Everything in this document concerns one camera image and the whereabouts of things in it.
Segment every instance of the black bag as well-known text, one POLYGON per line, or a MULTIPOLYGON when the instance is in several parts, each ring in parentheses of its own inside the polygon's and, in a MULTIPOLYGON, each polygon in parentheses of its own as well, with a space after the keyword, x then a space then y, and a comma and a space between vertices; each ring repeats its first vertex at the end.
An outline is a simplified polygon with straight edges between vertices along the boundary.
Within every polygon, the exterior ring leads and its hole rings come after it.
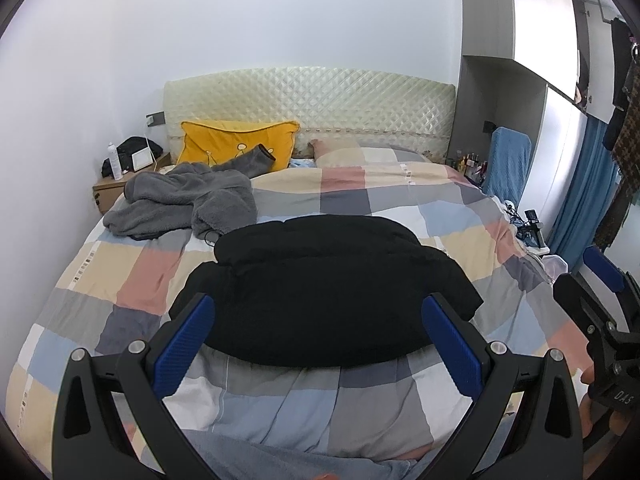
POLYGON ((462 319, 482 299, 460 266, 404 226, 367 216, 309 216, 223 235, 169 310, 197 292, 216 321, 205 344, 287 367, 388 361, 431 343, 422 300, 440 292, 462 319))
MULTIPOLYGON (((162 155, 162 146, 159 146, 150 140, 149 147, 151 148, 151 153, 153 153, 154 158, 158 158, 162 155)), ((135 136, 129 137, 129 139, 125 140, 116 148, 118 150, 118 158, 120 159, 120 167, 122 168, 122 171, 133 171, 133 159, 131 155, 139 152, 143 148, 146 148, 145 137, 135 136)), ((109 163, 108 158, 105 158, 102 163, 102 176, 113 176, 113 171, 111 171, 111 164, 109 163)))

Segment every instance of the blue chair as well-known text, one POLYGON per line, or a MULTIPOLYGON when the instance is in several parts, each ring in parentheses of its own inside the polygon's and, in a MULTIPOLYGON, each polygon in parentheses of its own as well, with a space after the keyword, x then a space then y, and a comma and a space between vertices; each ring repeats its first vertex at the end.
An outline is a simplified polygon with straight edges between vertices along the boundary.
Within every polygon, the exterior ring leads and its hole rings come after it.
POLYGON ((500 202, 511 200, 517 208, 527 183, 530 157, 529 136, 503 126, 497 128, 491 138, 482 192, 497 196, 500 202))

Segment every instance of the silver bolt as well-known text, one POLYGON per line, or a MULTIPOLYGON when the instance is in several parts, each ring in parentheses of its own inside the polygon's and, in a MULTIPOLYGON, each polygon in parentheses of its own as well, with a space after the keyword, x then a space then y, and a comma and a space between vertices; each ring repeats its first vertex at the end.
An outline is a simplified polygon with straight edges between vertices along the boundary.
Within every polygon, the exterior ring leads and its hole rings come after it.
POLYGON ((71 352, 71 359, 73 361, 81 361, 82 358, 84 358, 84 354, 86 354, 84 348, 76 348, 73 352, 71 352))
POLYGON ((489 348, 494 354, 502 355, 507 353, 507 345, 502 341, 494 341, 489 345, 489 348))
POLYGON ((132 354, 139 354, 145 349, 145 347, 146 343, 142 341, 142 339, 136 339, 135 341, 129 343, 129 352, 131 352, 132 354))
POLYGON ((564 359, 564 354, 559 351, 557 348, 552 348, 551 351, 549 352, 549 355, 551 356, 551 358, 554 361, 562 361, 562 359, 564 359))

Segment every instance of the patchwork bedspread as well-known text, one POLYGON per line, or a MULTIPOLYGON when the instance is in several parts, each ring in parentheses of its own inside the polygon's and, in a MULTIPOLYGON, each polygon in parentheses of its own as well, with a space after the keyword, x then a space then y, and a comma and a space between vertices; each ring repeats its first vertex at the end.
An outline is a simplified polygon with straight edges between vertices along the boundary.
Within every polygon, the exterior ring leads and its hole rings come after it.
MULTIPOLYGON (((472 322, 487 340, 525 354, 560 348, 574 376, 590 364, 586 339, 553 300, 542 267, 498 206, 451 168, 296 168, 253 186, 260 222, 361 214, 404 224, 465 270, 484 299, 472 322)), ((151 338, 189 273, 212 259, 212 247, 189 230, 146 242, 116 238, 101 224, 91 232, 33 325, 7 390, 6 419, 44 470, 69 353, 81 346, 110 354, 151 338)), ((309 294, 322 286, 308 277, 309 294)), ((185 430, 374 460, 416 458, 440 446, 470 405, 434 347, 383 364, 316 370, 252 365, 203 347, 164 402, 185 430)), ((122 394, 116 403, 134 449, 149 458, 122 394)))

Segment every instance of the headboard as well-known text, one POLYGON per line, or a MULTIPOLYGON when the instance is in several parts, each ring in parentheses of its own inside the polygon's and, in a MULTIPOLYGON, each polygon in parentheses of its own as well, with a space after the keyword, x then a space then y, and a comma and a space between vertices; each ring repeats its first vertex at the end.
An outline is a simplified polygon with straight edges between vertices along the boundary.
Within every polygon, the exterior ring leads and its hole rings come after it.
POLYGON ((231 70, 164 85, 174 161, 182 150, 184 120, 296 120, 294 156, 311 156, 311 139, 350 136, 428 152, 433 162, 444 162, 455 105, 450 84, 317 66, 231 70))

